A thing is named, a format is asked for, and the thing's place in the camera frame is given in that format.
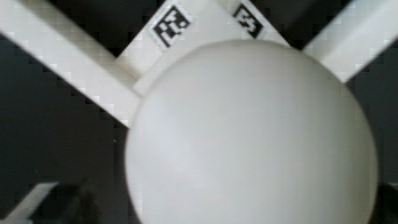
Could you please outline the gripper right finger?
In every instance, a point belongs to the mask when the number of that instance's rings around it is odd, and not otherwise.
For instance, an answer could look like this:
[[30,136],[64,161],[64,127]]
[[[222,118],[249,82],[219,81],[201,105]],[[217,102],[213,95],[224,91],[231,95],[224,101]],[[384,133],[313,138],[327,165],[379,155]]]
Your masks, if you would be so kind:
[[398,191],[398,182],[389,182],[388,184],[393,187],[395,191]]

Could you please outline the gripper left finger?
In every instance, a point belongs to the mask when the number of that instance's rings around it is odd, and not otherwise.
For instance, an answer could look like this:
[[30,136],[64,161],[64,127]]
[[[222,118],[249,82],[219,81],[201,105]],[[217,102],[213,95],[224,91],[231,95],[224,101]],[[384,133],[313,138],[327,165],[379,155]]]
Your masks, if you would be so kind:
[[57,185],[57,182],[46,182],[34,186],[9,215],[0,219],[0,224],[34,224],[30,216]]

